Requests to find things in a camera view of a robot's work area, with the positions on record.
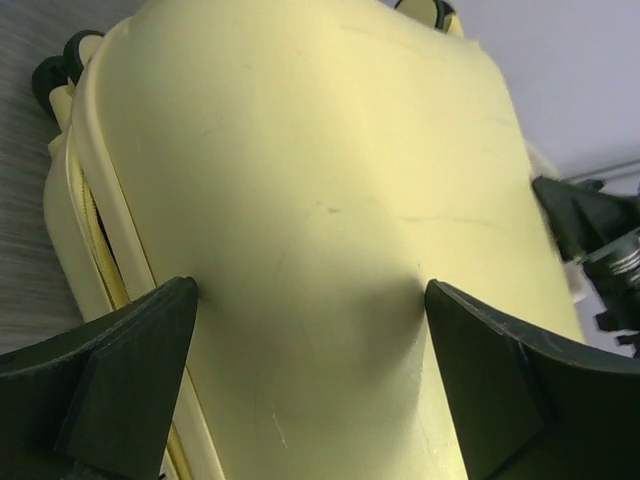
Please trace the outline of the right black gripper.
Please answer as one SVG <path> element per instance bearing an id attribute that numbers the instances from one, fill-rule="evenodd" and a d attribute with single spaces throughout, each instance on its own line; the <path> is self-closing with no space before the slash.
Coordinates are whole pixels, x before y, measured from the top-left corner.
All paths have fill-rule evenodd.
<path id="1" fill-rule="evenodd" d="M 532 190 L 565 260 L 587 259 L 583 270 L 605 310 L 598 328 L 639 357 L 639 199 L 539 176 Z"/>

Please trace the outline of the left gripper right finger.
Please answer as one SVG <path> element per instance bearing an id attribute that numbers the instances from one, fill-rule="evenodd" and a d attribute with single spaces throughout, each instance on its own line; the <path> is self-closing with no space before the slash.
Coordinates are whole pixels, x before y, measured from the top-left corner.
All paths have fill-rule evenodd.
<path id="1" fill-rule="evenodd" d="M 425 309 L 470 479 L 636 479 L 639 362 L 445 282 Z"/>

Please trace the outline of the yellow hard-shell suitcase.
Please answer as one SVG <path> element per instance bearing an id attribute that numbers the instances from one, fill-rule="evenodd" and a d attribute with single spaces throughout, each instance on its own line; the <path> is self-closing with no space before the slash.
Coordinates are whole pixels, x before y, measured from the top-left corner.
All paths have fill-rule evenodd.
<path id="1" fill-rule="evenodd" d="M 432 279 L 582 341 L 503 76 L 428 3 L 149 1 L 33 75 L 82 317 L 199 287 L 168 479 L 462 479 Z"/>

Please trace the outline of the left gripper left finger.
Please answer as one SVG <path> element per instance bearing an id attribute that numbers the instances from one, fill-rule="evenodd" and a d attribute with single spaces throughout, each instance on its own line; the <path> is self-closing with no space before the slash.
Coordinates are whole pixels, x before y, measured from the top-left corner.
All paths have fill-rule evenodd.
<path id="1" fill-rule="evenodd" d="M 197 305 L 176 277 L 2 355 L 2 478 L 160 478 Z"/>

